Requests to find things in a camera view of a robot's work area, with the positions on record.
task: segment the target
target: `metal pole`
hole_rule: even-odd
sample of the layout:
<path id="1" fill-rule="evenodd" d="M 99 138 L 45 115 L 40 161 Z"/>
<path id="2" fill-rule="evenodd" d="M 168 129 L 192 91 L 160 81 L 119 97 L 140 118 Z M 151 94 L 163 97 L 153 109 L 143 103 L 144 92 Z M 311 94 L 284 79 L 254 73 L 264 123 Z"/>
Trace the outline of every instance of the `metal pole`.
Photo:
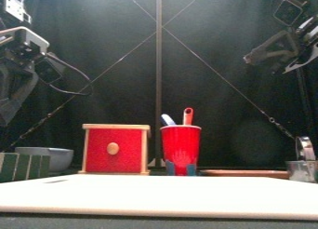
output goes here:
<path id="1" fill-rule="evenodd" d="M 155 166 L 161 165 L 161 138 L 160 138 L 160 115 L 161 115 L 161 0 L 156 0 L 156 94 L 155 94 Z"/>

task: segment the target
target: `utensil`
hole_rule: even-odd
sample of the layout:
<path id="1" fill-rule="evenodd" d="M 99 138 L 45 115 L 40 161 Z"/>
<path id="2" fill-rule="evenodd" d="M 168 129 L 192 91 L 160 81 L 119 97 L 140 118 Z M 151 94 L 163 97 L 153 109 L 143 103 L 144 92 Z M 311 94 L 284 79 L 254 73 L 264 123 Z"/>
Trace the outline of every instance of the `utensil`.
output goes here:
<path id="1" fill-rule="evenodd" d="M 187 107 L 184 109 L 184 125 L 192 125 L 192 116 L 194 116 L 194 110 L 192 108 Z"/>
<path id="2" fill-rule="evenodd" d="M 167 114 L 161 114 L 161 123 L 164 126 L 175 125 L 173 120 L 171 119 L 171 117 Z"/>

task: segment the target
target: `black curtain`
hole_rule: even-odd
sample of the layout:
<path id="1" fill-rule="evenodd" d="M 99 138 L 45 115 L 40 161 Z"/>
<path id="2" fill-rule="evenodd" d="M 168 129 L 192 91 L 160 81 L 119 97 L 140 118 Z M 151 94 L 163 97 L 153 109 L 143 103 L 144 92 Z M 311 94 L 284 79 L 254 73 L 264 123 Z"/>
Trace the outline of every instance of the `black curtain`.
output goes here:
<path id="1" fill-rule="evenodd" d="M 33 32 L 49 42 L 49 50 L 93 80 L 95 94 L 69 100 L 71 96 L 39 82 L 2 130 L 2 145 L 67 102 L 16 146 L 73 149 L 73 165 L 79 166 L 81 124 L 141 124 L 151 127 L 151 161 L 159 128 L 156 0 L 25 1 Z M 286 160 L 295 159 L 294 141 L 266 115 L 292 135 L 308 135 L 296 71 L 272 74 L 272 62 L 255 67 L 243 61 L 251 49 L 284 28 L 274 20 L 271 2 L 161 2 L 161 110 L 182 124 L 184 108 L 194 108 L 194 124 L 203 129 L 200 167 L 282 168 Z M 76 90 L 84 84 L 65 69 L 59 87 Z"/>

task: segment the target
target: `green container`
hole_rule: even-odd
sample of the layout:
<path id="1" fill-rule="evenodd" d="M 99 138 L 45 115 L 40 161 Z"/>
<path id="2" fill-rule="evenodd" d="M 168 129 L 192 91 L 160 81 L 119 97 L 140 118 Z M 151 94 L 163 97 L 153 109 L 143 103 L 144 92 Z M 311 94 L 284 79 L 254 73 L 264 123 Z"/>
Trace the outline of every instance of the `green container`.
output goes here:
<path id="1" fill-rule="evenodd" d="M 0 182 L 48 177 L 49 156 L 0 153 Z"/>

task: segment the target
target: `cable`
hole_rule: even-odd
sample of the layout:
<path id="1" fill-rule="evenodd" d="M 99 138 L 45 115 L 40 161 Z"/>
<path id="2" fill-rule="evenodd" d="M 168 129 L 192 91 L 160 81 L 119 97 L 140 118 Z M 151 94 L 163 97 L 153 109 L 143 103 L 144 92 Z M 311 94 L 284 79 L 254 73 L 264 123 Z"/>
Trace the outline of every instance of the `cable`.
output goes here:
<path id="1" fill-rule="evenodd" d="M 92 81 L 89 79 L 89 77 L 84 74 L 84 72 L 81 70 L 79 70 L 76 67 L 73 67 L 72 65 L 69 65 L 67 62 L 61 61 L 57 57 L 55 57 L 51 53 L 45 53 L 45 56 L 56 61 L 57 63 L 60 63 L 63 66 L 68 67 L 71 70 L 73 70 L 85 80 L 85 82 L 88 83 L 87 86 L 79 91 L 79 92 L 73 92 L 73 91 L 65 91 L 61 90 L 60 88 L 55 87 L 52 84 L 48 84 L 55 90 L 57 90 L 61 93 L 69 94 L 69 95 L 77 95 L 77 96 L 89 96 L 93 93 L 93 86 L 92 86 Z M 89 87 L 89 92 L 88 93 L 81 93 L 81 91 L 84 89 L 87 89 L 87 87 Z"/>

